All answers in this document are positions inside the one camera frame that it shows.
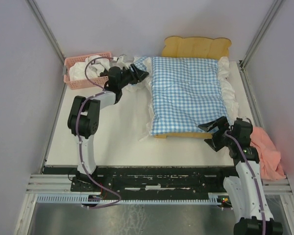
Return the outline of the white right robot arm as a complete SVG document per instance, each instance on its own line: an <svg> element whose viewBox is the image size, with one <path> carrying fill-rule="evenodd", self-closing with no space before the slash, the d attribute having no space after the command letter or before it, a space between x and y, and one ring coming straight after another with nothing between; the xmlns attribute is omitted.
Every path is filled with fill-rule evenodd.
<svg viewBox="0 0 294 235"><path fill-rule="evenodd" d="M260 175L260 159L257 149L251 146L253 125L250 119L237 118L232 125L227 117L201 124L199 129L210 132L205 142L216 152L224 147L237 172L237 176L223 174L215 179L215 186L228 193L235 218L236 235L281 235L283 225L274 220L267 204Z"/></svg>

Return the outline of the wooden pet bed frame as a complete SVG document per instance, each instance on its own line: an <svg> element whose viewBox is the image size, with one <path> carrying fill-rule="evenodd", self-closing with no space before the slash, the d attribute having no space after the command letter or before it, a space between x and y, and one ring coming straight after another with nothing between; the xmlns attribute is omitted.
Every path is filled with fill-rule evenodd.
<svg viewBox="0 0 294 235"><path fill-rule="evenodd" d="M220 59L223 56L228 57L231 41L227 38L206 38L206 37L188 37L182 38L171 36L165 39L165 47L160 57L171 58L205 58ZM186 136L205 135L201 133L170 133ZM156 138L165 138L170 134L158 135Z"/></svg>

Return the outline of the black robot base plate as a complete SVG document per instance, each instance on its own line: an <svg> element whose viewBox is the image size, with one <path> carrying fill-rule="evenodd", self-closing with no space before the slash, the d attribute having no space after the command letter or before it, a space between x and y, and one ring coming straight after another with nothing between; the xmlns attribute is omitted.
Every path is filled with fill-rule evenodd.
<svg viewBox="0 0 294 235"><path fill-rule="evenodd" d="M207 199L209 193L224 193L223 180L237 176L233 166L226 167L98 167L92 178L98 183L73 177L72 192L103 193L104 199Z"/></svg>

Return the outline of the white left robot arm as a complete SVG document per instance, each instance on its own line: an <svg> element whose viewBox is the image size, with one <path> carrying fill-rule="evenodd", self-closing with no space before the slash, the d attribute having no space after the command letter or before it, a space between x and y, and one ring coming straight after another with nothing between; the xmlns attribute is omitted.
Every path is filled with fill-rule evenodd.
<svg viewBox="0 0 294 235"><path fill-rule="evenodd" d="M148 76L147 71L139 69L134 64L122 69L114 66L109 69L108 80L100 93L88 98L79 95L74 98L67 126L78 145L79 164L76 178L88 191L98 187L98 178L93 176L97 167L94 157L94 136L98 130L101 109L117 104L125 86L141 83Z"/></svg>

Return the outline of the blue gingham mattress pad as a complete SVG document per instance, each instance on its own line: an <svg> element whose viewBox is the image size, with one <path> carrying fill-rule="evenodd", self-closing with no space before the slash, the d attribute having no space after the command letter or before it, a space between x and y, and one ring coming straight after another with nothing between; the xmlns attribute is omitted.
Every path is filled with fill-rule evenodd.
<svg viewBox="0 0 294 235"><path fill-rule="evenodd" d="M228 81L230 62L220 59L150 57L151 98L148 103L150 136L203 133L198 125L239 114L235 90Z"/></svg>

